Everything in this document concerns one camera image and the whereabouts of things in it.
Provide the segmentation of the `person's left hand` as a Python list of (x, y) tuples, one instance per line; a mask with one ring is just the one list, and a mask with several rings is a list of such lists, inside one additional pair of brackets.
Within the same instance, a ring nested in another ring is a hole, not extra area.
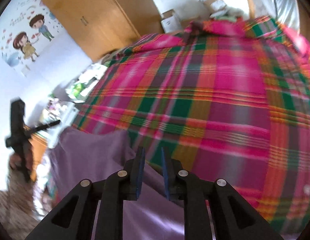
[[(33, 146), (30, 142), (26, 142), (23, 145), (23, 153), (25, 159), (25, 167), (28, 170), (28, 174), (31, 175), (34, 164)], [(9, 166), (12, 170), (18, 170), (22, 166), (22, 158), (16, 152), (10, 155)]]

